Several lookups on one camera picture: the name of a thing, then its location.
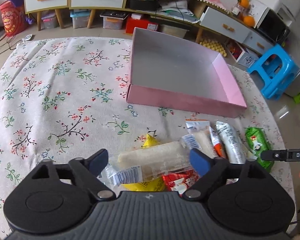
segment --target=snack package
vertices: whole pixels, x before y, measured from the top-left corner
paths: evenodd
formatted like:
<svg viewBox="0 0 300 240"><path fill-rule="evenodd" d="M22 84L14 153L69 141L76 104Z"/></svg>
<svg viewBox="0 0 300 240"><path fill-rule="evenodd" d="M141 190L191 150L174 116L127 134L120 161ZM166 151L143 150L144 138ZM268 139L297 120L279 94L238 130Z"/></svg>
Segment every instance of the snack package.
<svg viewBox="0 0 300 240"><path fill-rule="evenodd" d="M220 143L218 133L211 128L210 121L186 119L186 126L189 133L204 131L204 133L211 138L211 143L218 156L227 158L226 153Z"/></svg>
<svg viewBox="0 0 300 240"><path fill-rule="evenodd" d="M254 153L249 149L249 146L246 146L245 143L241 140L240 136L238 135L238 139L239 139L239 142L241 144L241 147L247 157L247 159L250 159L250 160L256 160L257 159L257 156L254 155Z"/></svg>
<svg viewBox="0 0 300 240"><path fill-rule="evenodd" d="M208 157L218 154L204 131L187 134L179 141L121 152L109 158L107 178L113 186L146 182L170 173L191 170L190 150L197 148Z"/></svg>
<svg viewBox="0 0 300 240"><path fill-rule="evenodd" d="M216 122L216 128L223 141L230 163L244 164L246 155L240 144L240 137L234 128L225 122Z"/></svg>
<svg viewBox="0 0 300 240"><path fill-rule="evenodd" d="M213 145L214 149L216 150L217 154L220 157L226 159L227 155L226 155L225 151L223 150L218 133L215 130L213 130L211 126L209 126L209 131L210 131L212 145Z"/></svg>
<svg viewBox="0 0 300 240"><path fill-rule="evenodd" d="M177 191L182 195L199 179L199 175L194 170L190 170L182 173L169 174L162 178L169 191Z"/></svg>
<svg viewBox="0 0 300 240"><path fill-rule="evenodd" d="M162 178L157 178L151 181L122 184L125 188L131 191L163 191L165 186Z"/></svg>
<svg viewBox="0 0 300 240"><path fill-rule="evenodd" d="M199 131L205 131L205 134L209 135L210 121L208 120L192 120L186 119L186 126L188 133L194 133Z"/></svg>
<svg viewBox="0 0 300 240"><path fill-rule="evenodd" d="M144 142L142 148L148 148L151 146L158 145L158 141L155 137L147 134L146 141ZM163 191L164 182L162 178L157 178L151 181L140 182L140 183L131 183L131 184L122 184L125 188L131 191Z"/></svg>
<svg viewBox="0 0 300 240"><path fill-rule="evenodd" d="M274 162L263 161L260 158L260 153L262 151L271 150L270 143L267 139L265 130L257 127L248 127L246 129L246 139L249 147L257 157L257 162L268 172L270 172Z"/></svg>

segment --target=orange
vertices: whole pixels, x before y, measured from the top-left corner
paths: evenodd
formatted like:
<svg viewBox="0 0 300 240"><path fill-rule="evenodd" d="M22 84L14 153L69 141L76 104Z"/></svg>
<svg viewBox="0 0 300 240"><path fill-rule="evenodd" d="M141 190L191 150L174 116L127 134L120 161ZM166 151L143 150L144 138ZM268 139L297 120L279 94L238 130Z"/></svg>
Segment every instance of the orange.
<svg viewBox="0 0 300 240"><path fill-rule="evenodd" d="M238 0L238 4L247 9L249 7L249 0Z"/></svg>
<svg viewBox="0 0 300 240"><path fill-rule="evenodd" d="M254 18L251 15L247 15L243 17L243 22L245 25L249 26L249 27L254 27Z"/></svg>

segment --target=white box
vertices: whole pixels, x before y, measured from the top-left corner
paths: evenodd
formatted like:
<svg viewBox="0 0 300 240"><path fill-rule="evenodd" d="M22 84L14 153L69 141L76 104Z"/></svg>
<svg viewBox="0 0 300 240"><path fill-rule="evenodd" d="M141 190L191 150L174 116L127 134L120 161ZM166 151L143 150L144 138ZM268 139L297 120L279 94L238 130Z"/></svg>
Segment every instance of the white box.
<svg viewBox="0 0 300 240"><path fill-rule="evenodd" d="M225 45L234 60L246 68L250 67L259 59L258 55L252 50L240 45L232 39L227 39Z"/></svg>

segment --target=metal screw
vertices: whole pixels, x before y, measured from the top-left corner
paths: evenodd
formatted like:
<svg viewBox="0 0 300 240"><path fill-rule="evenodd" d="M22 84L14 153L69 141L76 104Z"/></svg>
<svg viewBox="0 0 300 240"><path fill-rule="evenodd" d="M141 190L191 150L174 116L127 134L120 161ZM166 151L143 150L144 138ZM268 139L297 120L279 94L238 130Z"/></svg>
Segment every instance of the metal screw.
<svg viewBox="0 0 300 240"><path fill-rule="evenodd" d="M186 196L188 198L197 198L197 197L200 197L200 195L201 195L201 192L196 189L190 189L190 190L186 191Z"/></svg>
<svg viewBox="0 0 300 240"><path fill-rule="evenodd" d="M97 195L99 198L111 198L113 196L113 192L110 190L101 190Z"/></svg>

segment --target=red snack package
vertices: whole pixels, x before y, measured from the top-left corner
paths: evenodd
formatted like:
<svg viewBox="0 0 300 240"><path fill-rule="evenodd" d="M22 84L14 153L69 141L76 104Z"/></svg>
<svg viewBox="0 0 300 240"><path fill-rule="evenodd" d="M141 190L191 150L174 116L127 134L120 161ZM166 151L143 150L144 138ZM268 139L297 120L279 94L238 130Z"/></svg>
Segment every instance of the red snack package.
<svg viewBox="0 0 300 240"><path fill-rule="evenodd" d="M182 195L199 179L199 175L194 170L189 170L162 176L162 179L168 190L177 191Z"/></svg>

